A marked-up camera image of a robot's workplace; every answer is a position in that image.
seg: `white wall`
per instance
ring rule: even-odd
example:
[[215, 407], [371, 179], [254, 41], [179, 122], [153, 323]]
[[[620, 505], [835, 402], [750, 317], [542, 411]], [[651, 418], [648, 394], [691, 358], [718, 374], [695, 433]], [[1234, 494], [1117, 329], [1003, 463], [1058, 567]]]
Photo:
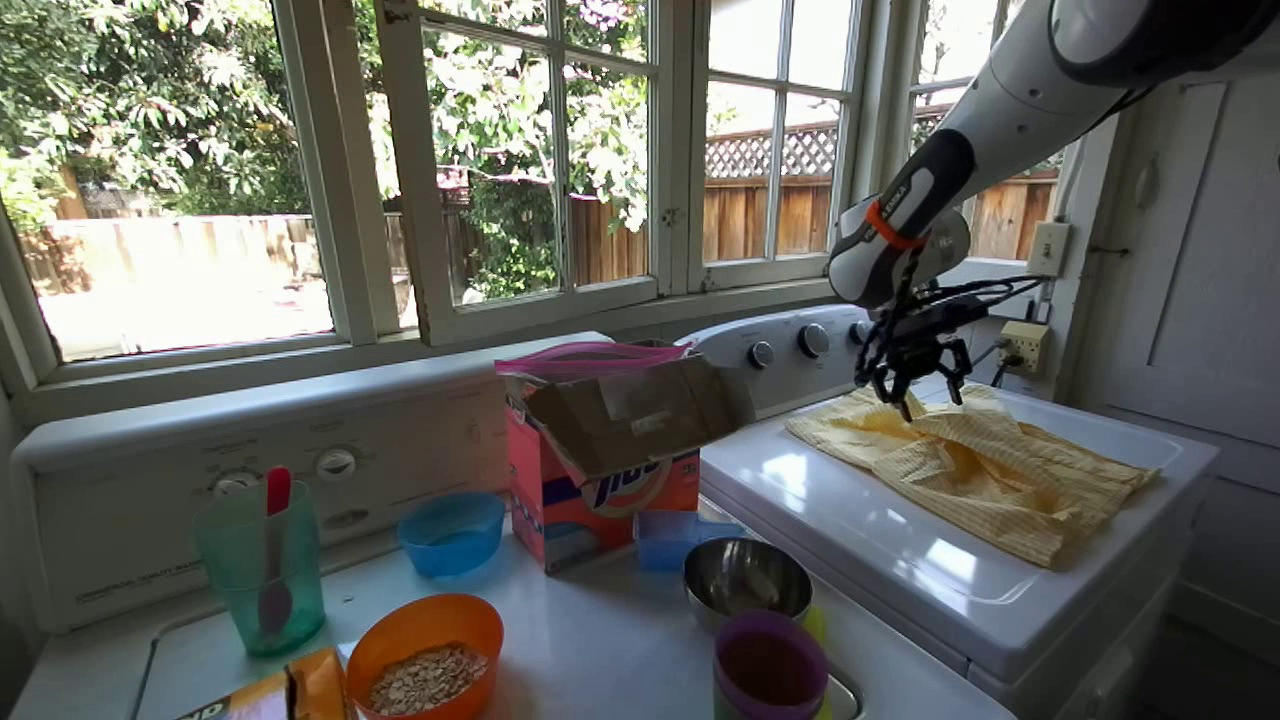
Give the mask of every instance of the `white wall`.
[[33, 667], [33, 642], [35, 642], [25, 585], [17, 570], [17, 516], [11, 516], [11, 470], [8, 470], [11, 442], [17, 442], [17, 424], [11, 424], [8, 401], [0, 394], [0, 715], [8, 715], [8, 702], [25, 684]]

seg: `light switch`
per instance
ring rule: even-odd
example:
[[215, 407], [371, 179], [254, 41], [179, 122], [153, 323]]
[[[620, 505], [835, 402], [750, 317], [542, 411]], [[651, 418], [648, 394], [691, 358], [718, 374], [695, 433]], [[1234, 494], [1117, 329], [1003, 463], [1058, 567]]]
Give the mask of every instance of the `light switch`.
[[1070, 224], [1038, 224], [1028, 256], [1033, 274], [1058, 274], [1066, 259]]

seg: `white door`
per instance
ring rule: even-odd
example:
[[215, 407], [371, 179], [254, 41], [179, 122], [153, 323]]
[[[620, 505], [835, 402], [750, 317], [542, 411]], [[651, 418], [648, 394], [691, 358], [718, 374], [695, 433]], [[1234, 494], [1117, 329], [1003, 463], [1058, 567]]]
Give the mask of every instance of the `white door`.
[[1222, 446], [1175, 610], [1280, 662], [1280, 76], [1165, 88], [1130, 120], [1086, 402]]

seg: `cup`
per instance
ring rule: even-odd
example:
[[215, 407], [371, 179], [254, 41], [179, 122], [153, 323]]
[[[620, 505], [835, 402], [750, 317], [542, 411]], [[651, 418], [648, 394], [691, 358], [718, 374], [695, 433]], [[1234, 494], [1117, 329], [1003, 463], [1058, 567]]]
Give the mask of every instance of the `cup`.
[[781, 610], [740, 610], [715, 631], [715, 720], [813, 720], [826, 654]]
[[264, 491], [232, 491], [215, 494], [197, 518], [199, 565], [247, 654], [299, 647], [322, 624], [312, 501], [294, 483], [283, 512], [267, 516], [264, 505]]

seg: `cardboard box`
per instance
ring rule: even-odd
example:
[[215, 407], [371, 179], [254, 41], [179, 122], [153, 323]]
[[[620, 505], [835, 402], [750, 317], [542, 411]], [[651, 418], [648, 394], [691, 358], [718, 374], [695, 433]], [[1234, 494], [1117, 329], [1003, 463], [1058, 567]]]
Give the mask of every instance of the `cardboard box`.
[[698, 358], [509, 391], [511, 528], [549, 567], [632, 544], [645, 507], [695, 512], [698, 442], [744, 424]]

